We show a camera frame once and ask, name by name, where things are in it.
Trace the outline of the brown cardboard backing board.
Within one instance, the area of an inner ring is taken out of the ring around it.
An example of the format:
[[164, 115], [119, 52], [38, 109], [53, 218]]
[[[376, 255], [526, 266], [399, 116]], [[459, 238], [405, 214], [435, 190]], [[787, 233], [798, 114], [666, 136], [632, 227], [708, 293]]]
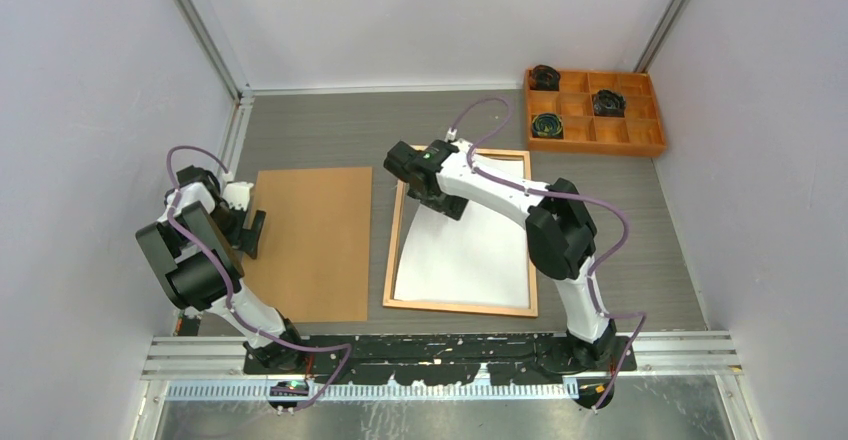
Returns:
[[295, 323], [368, 317], [373, 170], [263, 170], [254, 205], [266, 214], [245, 283]]

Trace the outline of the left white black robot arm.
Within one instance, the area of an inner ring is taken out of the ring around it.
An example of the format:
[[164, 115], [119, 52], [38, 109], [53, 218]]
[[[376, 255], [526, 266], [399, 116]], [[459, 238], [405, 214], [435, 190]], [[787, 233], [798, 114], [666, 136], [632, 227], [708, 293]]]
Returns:
[[135, 238], [168, 299], [181, 310], [213, 313], [245, 337], [248, 359], [298, 372], [307, 349], [293, 323], [245, 284], [243, 257], [258, 256], [266, 213], [249, 211], [250, 182], [219, 181], [190, 165], [175, 174], [166, 210]]

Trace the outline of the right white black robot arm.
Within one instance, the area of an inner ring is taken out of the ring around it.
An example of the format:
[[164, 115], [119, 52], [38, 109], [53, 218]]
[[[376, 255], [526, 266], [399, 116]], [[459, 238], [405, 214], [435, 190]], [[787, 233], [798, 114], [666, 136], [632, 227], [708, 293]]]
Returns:
[[509, 173], [466, 140], [435, 140], [422, 149], [399, 141], [383, 166], [408, 196], [451, 220], [475, 205], [520, 227], [530, 262], [556, 284], [567, 315], [568, 356], [589, 371], [611, 357], [617, 328], [594, 273], [597, 227], [572, 182]]

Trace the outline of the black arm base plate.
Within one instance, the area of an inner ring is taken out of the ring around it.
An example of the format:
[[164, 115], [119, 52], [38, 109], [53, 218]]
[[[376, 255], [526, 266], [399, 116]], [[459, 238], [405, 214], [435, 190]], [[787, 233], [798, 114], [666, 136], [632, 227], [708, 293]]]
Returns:
[[605, 378], [616, 366], [635, 370], [627, 341], [616, 336], [611, 352], [595, 358], [564, 333], [314, 335], [303, 338], [304, 352], [274, 344], [260, 353], [244, 342], [243, 370], [333, 385], [468, 385], [482, 374], [494, 386], [546, 385], [580, 373]]

